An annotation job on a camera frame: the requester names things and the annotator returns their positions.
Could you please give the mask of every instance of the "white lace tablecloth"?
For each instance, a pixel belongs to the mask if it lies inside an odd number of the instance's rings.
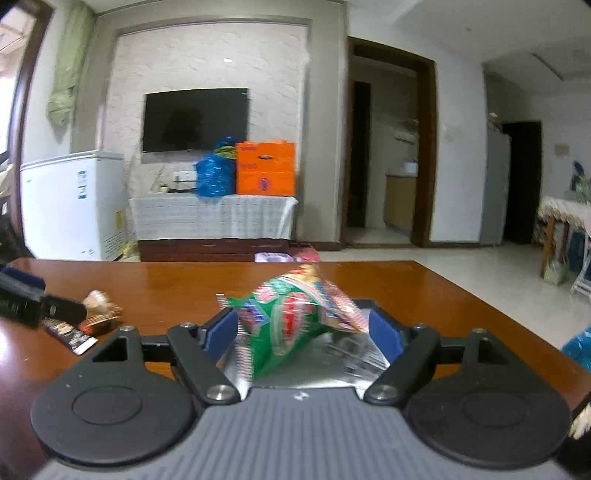
[[[554,217],[576,228],[584,228],[585,219],[591,216],[591,205],[544,197],[538,207],[538,216],[544,220]]]
[[[149,193],[130,200],[137,240],[290,238],[293,197]]]

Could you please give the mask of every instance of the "wall socket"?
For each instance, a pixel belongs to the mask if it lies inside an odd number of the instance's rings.
[[[178,181],[195,181],[197,178],[194,170],[183,170],[173,172],[173,182]]]

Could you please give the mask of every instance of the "cardboard box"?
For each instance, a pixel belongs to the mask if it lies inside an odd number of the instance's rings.
[[[296,145],[273,142],[236,144],[236,193],[239,195],[296,194]]]

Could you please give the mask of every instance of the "tv screen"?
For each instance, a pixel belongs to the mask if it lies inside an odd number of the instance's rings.
[[[142,151],[213,150],[223,137],[246,140],[248,89],[149,93]]]

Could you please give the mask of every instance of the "green curtain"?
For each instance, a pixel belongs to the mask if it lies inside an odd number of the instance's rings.
[[[66,125],[76,103],[77,85],[96,15],[88,5],[74,0],[57,53],[53,92],[47,115],[54,125]]]

